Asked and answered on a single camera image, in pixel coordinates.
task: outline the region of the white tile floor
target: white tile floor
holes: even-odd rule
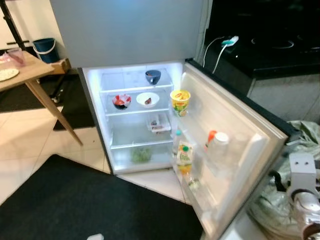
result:
[[[95,127],[75,130],[83,142],[80,146],[67,131],[53,131],[56,120],[44,108],[0,113],[0,204],[52,154],[110,172]],[[119,177],[188,203],[172,169],[122,174]]]

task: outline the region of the freezer door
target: freezer door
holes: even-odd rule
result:
[[[175,120],[194,150],[192,171],[182,176],[182,186],[208,239],[217,239],[288,136],[189,63],[184,66],[181,89],[191,97],[186,116]],[[224,151],[210,144],[205,148],[212,130],[228,135]]]
[[[203,0],[50,0],[74,68],[193,58]]]

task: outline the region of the white bowl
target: white bowl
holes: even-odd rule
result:
[[[151,98],[150,104],[145,104],[145,101]],[[143,92],[136,96],[136,101],[141,106],[145,107],[146,109],[153,108],[158,102],[160,98],[158,94],[154,92]]]

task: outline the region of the cardboard box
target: cardboard box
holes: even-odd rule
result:
[[[68,58],[64,58],[50,64],[54,68],[54,71],[51,73],[51,75],[65,74],[71,68]]]

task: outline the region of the plastic bottle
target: plastic bottle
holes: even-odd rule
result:
[[[220,167],[227,167],[226,155],[229,145],[229,137],[224,132],[217,132],[208,146],[210,159]]]
[[[182,175],[190,173],[193,155],[193,147],[188,142],[180,141],[176,164]]]
[[[178,148],[179,148],[179,143],[180,143],[181,139],[182,139],[182,133],[178,129],[177,131],[175,131],[175,135],[173,137],[173,145],[172,145],[172,156],[173,157],[176,157],[178,154]]]
[[[205,146],[204,146],[204,150],[207,152],[208,151],[208,146],[209,146],[209,143],[212,141],[212,139],[215,138],[215,135],[217,134],[217,131],[215,130],[211,130],[209,132],[209,135],[208,135],[208,141],[205,143]]]

